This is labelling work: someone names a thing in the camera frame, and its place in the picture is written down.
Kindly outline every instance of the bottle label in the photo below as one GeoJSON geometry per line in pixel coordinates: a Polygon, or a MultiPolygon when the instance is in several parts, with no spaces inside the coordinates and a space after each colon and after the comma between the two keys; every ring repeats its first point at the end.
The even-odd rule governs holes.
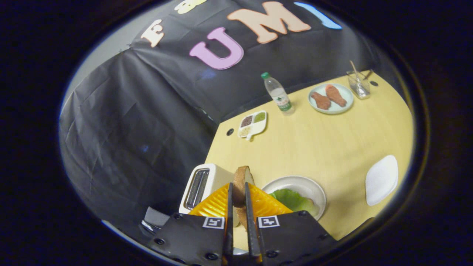
{"type": "Polygon", "coordinates": [[[276,102],[279,109],[283,112],[291,109],[292,107],[291,101],[289,100],[289,97],[287,95],[279,95],[277,97],[273,97],[272,99],[276,102]]]}

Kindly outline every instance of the green bottle cap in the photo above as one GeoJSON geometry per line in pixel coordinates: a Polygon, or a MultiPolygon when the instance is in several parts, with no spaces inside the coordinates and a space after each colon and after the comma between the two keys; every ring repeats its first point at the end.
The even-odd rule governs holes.
{"type": "Polygon", "coordinates": [[[263,74],[261,74],[261,77],[263,78],[263,80],[267,79],[270,77],[269,73],[268,72],[265,72],[263,74]]]}

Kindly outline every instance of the green lettuce leaf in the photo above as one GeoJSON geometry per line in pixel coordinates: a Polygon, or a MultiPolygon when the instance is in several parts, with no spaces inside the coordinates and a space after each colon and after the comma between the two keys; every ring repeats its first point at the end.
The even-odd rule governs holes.
{"type": "Polygon", "coordinates": [[[308,211],[310,215],[317,216],[320,208],[309,198],[304,198],[298,192],[288,188],[278,189],[270,195],[291,209],[293,212],[308,211]]]}

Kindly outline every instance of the pink letter u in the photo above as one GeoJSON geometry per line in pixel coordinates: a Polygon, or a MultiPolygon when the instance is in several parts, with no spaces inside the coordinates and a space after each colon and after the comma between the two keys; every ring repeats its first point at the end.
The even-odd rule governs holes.
{"type": "Polygon", "coordinates": [[[205,42],[196,44],[194,47],[192,47],[189,54],[191,56],[196,56],[208,66],[218,70],[227,69],[233,65],[236,65],[236,63],[240,62],[240,60],[243,58],[243,48],[234,39],[232,39],[232,37],[225,33],[224,27],[218,27],[212,30],[209,35],[207,35],[207,39],[221,42],[226,48],[230,50],[230,55],[225,58],[216,56],[205,47],[205,42]]]}

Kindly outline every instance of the glass cup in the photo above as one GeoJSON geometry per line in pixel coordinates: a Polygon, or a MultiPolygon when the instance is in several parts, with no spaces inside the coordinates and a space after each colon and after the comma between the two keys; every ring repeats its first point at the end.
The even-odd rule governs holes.
{"type": "Polygon", "coordinates": [[[369,82],[368,80],[364,80],[365,75],[358,72],[358,77],[360,78],[360,82],[357,82],[355,71],[347,71],[348,75],[348,83],[350,84],[351,90],[355,93],[355,95],[360,99],[369,98],[371,91],[369,89],[369,82]]]}

